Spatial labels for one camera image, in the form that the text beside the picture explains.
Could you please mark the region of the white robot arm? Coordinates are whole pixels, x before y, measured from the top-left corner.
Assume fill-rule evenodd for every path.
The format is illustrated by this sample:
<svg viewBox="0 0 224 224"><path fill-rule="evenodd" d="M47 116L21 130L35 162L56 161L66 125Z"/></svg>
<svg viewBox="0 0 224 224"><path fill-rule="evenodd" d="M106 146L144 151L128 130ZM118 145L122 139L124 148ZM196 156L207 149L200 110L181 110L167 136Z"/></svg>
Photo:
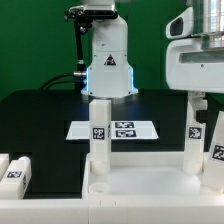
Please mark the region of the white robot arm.
<svg viewBox="0 0 224 224"><path fill-rule="evenodd" d="M117 0L82 0L72 9L82 31L93 29L86 95L123 98L138 90L127 61L127 23ZM193 118L204 123L207 105L197 93L224 93L224 0L186 0L188 8L166 26L168 86L189 93Z"/></svg>

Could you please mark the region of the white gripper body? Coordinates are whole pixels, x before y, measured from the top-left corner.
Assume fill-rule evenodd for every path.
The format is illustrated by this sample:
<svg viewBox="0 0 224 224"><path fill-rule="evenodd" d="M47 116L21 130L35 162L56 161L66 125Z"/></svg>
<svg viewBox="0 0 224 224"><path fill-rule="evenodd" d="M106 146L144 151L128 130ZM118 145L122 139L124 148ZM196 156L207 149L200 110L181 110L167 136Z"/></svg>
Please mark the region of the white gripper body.
<svg viewBox="0 0 224 224"><path fill-rule="evenodd" d="M202 50L199 38L172 41L165 76L170 89L224 93L224 48Z"/></svg>

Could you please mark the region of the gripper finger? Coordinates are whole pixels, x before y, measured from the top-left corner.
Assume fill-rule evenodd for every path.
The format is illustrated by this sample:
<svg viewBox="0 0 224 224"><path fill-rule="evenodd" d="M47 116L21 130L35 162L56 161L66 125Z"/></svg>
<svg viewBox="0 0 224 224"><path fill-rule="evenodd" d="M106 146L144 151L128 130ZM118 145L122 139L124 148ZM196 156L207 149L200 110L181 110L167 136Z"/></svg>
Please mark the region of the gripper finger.
<svg viewBox="0 0 224 224"><path fill-rule="evenodd" d="M200 124L208 120L208 101L205 92L193 91L190 93L190 103L193 108L193 118Z"/></svg>

